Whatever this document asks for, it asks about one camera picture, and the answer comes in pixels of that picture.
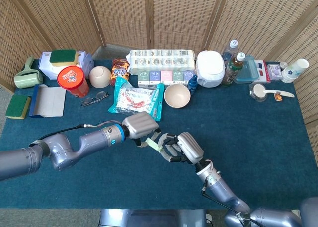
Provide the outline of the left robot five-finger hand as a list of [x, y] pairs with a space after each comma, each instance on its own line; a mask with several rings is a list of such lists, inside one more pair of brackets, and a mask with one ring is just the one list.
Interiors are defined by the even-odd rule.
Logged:
[[142, 137], [152, 134], [151, 140], [155, 140], [161, 134], [161, 128], [153, 117], [143, 111], [126, 117], [121, 123], [125, 138], [132, 139], [139, 148], [146, 147], [148, 144], [142, 142]]

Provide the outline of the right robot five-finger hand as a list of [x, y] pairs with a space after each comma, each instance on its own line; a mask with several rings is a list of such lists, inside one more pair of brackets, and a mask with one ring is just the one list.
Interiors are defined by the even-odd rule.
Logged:
[[204, 151], [189, 132], [179, 135], [163, 134], [157, 145], [162, 157], [168, 162], [187, 162], [198, 164], [203, 159]]

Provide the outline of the light green paper strip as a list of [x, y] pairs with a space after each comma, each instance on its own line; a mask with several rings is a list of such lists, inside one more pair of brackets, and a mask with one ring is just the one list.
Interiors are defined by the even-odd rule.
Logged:
[[148, 146], [150, 146], [151, 148], [153, 148], [157, 152], [160, 152], [161, 149], [162, 149], [162, 147], [159, 147], [158, 144], [155, 141], [153, 141], [152, 139], [150, 139], [150, 138], [147, 138], [145, 140], [145, 142], [147, 143]]

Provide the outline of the teal and clear snack bag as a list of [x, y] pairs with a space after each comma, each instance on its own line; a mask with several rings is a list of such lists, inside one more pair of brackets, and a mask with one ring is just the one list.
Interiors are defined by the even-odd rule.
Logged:
[[110, 113], [135, 114], [146, 112], [155, 121], [161, 120], [164, 85], [155, 89], [134, 88], [127, 80], [117, 78], [114, 88], [114, 102], [108, 109]]

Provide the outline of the blue carpet table cover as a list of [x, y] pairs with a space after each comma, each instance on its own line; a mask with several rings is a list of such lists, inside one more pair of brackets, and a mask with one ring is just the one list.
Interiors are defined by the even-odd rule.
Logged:
[[[296, 98], [258, 102], [248, 85], [198, 87], [182, 109], [162, 108], [164, 133], [190, 132], [231, 190], [251, 208], [293, 209], [318, 195], [318, 169]], [[218, 209], [193, 166], [169, 163], [132, 140], [56, 171], [0, 182], [0, 208]]]

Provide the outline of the upright beige bowl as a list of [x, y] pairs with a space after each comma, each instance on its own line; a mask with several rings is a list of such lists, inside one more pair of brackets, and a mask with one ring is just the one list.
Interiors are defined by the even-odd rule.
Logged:
[[164, 99], [172, 108], [185, 107], [189, 103], [190, 98], [190, 91], [182, 84], [170, 85], [164, 92]]

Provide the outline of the green pocket tissue pack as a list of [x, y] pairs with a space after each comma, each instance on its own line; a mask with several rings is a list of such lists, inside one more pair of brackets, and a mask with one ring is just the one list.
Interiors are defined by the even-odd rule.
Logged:
[[173, 84], [184, 84], [184, 77], [182, 71], [173, 71], [172, 73]]
[[141, 71], [138, 74], [138, 88], [149, 88], [150, 76], [149, 71]]

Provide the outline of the black-rimmed eyeglasses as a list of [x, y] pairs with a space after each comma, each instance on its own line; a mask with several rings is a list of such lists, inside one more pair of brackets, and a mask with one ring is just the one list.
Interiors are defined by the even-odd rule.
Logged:
[[84, 99], [81, 102], [81, 107], [86, 107], [86, 106], [98, 103], [98, 102], [102, 101], [103, 99], [107, 98], [108, 96], [109, 96], [108, 92], [101, 91], [101, 92], [97, 93], [95, 97], [88, 97], [88, 98]]

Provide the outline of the pink pocket tissue pack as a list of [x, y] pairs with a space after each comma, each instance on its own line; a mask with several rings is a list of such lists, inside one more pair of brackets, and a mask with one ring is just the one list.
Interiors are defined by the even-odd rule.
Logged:
[[172, 85], [172, 71], [161, 71], [161, 83], [165, 86]]

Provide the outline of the brown cookie package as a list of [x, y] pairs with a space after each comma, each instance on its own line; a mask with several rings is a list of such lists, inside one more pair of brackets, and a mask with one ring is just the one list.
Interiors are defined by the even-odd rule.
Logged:
[[129, 80], [130, 73], [128, 72], [129, 63], [126, 59], [114, 59], [111, 69], [110, 85], [114, 86], [118, 77]]

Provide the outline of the blue spray bottle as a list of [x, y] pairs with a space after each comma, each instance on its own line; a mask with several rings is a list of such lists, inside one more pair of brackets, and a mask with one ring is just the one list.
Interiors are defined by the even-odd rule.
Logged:
[[193, 75], [192, 78], [189, 80], [187, 88], [190, 92], [190, 95], [193, 95], [196, 87], [198, 85], [198, 81], [197, 81], [198, 76], [197, 75]]

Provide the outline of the upturned beige bowl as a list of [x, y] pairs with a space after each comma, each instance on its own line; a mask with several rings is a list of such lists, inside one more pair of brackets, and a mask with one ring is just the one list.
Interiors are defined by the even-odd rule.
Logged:
[[95, 88], [105, 88], [110, 85], [111, 71], [105, 66], [96, 66], [89, 73], [89, 81]]

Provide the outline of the white toilet paper roll pack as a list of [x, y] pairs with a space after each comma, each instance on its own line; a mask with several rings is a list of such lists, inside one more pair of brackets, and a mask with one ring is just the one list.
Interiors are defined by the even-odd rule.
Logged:
[[126, 55], [129, 72], [137, 75], [142, 71], [187, 71], [195, 69], [195, 53], [184, 49], [131, 50]]

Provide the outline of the patterned glass bowl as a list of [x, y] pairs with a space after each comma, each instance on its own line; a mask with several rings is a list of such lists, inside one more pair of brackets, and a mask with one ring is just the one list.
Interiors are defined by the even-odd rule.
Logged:
[[265, 86], [262, 84], [252, 83], [249, 85], [249, 95], [258, 102], [266, 100]]

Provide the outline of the grey robot torso base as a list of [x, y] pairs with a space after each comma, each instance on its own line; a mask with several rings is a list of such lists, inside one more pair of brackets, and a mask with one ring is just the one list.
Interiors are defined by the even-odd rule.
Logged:
[[206, 210], [102, 209], [98, 227], [205, 227]]

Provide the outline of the red instant noodle cup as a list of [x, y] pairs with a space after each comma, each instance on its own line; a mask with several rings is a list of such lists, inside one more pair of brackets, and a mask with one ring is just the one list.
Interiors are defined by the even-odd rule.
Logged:
[[58, 85], [76, 97], [85, 97], [89, 93], [85, 74], [78, 66], [67, 66], [57, 76]]

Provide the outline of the green tea bottle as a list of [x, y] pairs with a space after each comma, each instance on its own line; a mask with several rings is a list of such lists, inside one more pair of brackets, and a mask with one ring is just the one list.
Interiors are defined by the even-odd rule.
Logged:
[[230, 86], [233, 83], [238, 72], [243, 68], [245, 58], [246, 54], [244, 52], [239, 52], [227, 63], [222, 80], [223, 86]]

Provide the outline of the beige plastic spoon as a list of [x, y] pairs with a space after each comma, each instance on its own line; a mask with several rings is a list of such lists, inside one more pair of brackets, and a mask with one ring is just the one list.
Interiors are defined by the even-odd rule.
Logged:
[[265, 88], [265, 86], [263, 86], [261, 84], [256, 84], [253, 87], [253, 93], [258, 98], [264, 98], [268, 93], [279, 94], [281, 96], [290, 97], [290, 98], [294, 98], [295, 97], [294, 94], [286, 92], [286, 91], [268, 90], [268, 89]]

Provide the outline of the clear container with blue lid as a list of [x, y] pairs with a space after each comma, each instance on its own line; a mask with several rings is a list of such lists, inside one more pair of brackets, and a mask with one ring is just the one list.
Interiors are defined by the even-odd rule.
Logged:
[[247, 55], [243, 68], [238, 72], [234, 79], [236, 84], [252, 83], [259, 78], [254, 56]]

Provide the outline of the yellow sponge with green scourer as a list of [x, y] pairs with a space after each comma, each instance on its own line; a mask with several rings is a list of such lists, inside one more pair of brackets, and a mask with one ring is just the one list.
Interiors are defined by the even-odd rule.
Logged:
[[49, 62], [53, 66], [71, 66], [77, 62], [77, 52], [72, 49], [53, 50]]
[[5, 116], [10, 119], [24, 119], [30, 102], [30, 96], [13, 95], [6, 110]]

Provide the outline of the red white box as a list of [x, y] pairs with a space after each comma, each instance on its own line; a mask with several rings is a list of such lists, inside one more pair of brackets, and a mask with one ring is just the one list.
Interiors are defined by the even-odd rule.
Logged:
[[258, 72], [258, 79], [256, 79], [255, 83], [271, 83], [271, 80], [268, 75], [266, 62], [264, 60], [255, 60], [255, 65]]

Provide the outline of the clear water bottle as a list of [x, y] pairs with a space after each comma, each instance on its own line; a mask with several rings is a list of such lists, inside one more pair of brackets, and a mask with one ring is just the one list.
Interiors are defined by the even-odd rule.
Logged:
[[231, 60], [233, 55], [237, 52], [238, 45], [239, 43], [237, 40], [231, 40], [230, 43], [226, 46], [226, 48], [223, 50], [222, 58], [225, 67], [227, 66], [228, 62]]

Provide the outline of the white plastic tissue pack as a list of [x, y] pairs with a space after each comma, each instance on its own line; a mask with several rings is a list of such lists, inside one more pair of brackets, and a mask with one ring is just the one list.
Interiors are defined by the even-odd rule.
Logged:
[[[77, 51], [77, 63], [75, 66], [82, 68], [85, 77], [89, 76], [90, 71], [95, 67], [94, 60], [90, 53]], [[48, 77], [49, 80], [56, 80], [59, 72], [70, 65], [54, 66], [50, 63], [51, 52], [43, 52], [39, 61], [39, 69]]]

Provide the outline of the clear case with purple content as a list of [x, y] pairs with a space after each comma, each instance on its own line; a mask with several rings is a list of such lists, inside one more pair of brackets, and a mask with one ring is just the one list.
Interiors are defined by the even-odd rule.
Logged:
[[282, 80], [283, 77], [279, 64], [268, 64], [267, 71], [271, 81]]

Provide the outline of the wicker folding screen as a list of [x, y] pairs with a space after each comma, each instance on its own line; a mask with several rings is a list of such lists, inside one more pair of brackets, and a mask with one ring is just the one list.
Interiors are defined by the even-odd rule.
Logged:
[[318, 142], [318, 0], [0, 0], [0, 89], [46, 50], [222, 51], [232, 39], [259, 59], [309, 61], [295, 88]]

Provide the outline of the green lint roller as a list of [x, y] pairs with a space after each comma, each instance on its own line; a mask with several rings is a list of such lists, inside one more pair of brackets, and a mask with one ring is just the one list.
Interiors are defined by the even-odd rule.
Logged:
[[17, 88], [31, 88], [43, 83], [43, 76], [40, 71], [31, 68], [33, 62], [34, 57], [28, 57], [25, 61], [24, 69], [15, 75], [14, 84]]

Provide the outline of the stacked flower-print paper cups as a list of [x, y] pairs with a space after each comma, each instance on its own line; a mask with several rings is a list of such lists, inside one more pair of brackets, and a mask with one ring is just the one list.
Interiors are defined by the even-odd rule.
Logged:
[[308, 67], [309, 62], [306, 59], [297, 59], [282, 70], [281, 81], [284, 83], [293, 83]]

